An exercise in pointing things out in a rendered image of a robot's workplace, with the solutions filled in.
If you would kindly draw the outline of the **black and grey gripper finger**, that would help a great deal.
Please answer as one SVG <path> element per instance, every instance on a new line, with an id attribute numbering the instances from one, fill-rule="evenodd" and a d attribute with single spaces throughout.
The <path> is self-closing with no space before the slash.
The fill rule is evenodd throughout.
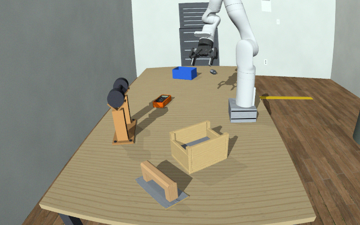
<path id="1" fill-rule="evenodd" d="M 210 54 L 210 52 L 207 50 L 207 48 L 205 48 L 205 51 L 206 51 L 207 54 L 210 56 L 209 66 L 211 67 L 211 65 L 213 64 L 213 60 L 218 58 L 218 49 L 217 49 L 216 47 L 212 48 L 211 51 L 214 52 L 214 56 L 212 56 L 212 55 Z"/>
<path id="2" fill-rule="evenodd" d="M 189 57 L 190 57 L 190 59 L 191 59 L 191 65 L 192 65 L 192 66 L 195 65 L 195 60 L 200 57 L 200 55 L 197 55 L 197 54 L 198 54 L 201 50 L 202 50 L 202 48 L 198 49 L 198 51 L 197 51 L 197 49 L 195 49 L 195 48 L 192 47 L 192 49 L 191 49 L 191 51 L 190 51 L 190 54 L 189 54 Z"/>

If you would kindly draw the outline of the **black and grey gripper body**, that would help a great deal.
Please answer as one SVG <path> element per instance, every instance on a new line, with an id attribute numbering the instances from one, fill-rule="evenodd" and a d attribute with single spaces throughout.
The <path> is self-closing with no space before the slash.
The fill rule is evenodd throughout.
<path id="1" fill-rule="evenodd" d="M 207 52 L 205 51 L 205 48 L 207 48 L 207 50 L 211 53 L 212 51 L 212 48 L 213 48 L 213 41 L 208 39 L 208 38 L 201 38 L 199 40 L 199 43 L 198 43 L 198 48 L 197 48 L 197 51 L 199 48 L 202 48 L 202 50 L 199 52 L 199 55 L 202 57 L 202 56 L 205 56 L 207 57 L 208 54 Z"/>

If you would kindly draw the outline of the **black dumbbell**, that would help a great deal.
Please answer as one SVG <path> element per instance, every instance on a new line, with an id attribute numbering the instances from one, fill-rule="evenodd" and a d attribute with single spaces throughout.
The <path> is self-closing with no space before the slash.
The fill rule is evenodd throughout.
<path id="1" fill-rule="evenodd" d="M 107 102 L 111 107 L 118 108 L 122 106 L 125 99 L 126 91 L 128 90 L 128 81 L 125 78 L 118 78 L 114 84 L 113 89 L 107 96 Z"/>

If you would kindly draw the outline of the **blue open bin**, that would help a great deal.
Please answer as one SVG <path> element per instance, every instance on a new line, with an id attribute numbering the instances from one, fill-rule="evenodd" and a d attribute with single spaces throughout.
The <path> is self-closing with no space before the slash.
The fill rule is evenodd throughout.
<path id="1" fill-rule="evenodd" d="M 173 79 L 193 80 L 197 77 L 196 67 L 176 67 L 172 69 Z"/>

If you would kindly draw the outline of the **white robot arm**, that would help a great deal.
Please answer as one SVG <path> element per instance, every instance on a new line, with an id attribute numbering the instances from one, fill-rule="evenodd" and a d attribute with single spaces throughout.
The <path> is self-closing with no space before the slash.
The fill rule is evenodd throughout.
<path id="1" fill-rule="evenodd" d="M 258 54 L 259 47 L 251 30 L 246 11 L 241 0 L 210 0 L 207 10 L 202 16 L 202 31 L 196 31 L 196 37 L 208 38 L 214 42 L 220 17 L 219 13 L 224 2 L 227 14 L 240 33 L 241 40 L 236 44 L 237 89 L 236 105 L 251 107 L 255 104 L 255 66 L 253 57 Z"/>

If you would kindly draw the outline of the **orange digital multimeter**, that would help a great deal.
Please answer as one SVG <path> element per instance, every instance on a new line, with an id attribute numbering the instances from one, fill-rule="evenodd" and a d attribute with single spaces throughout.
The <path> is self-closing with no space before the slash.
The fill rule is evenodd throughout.
<path id="1" fill-rule="evenodd" d="M 161 95 L 153 101 L 153 107 L 163 108 L 171 101 L 171 95 Z"/>

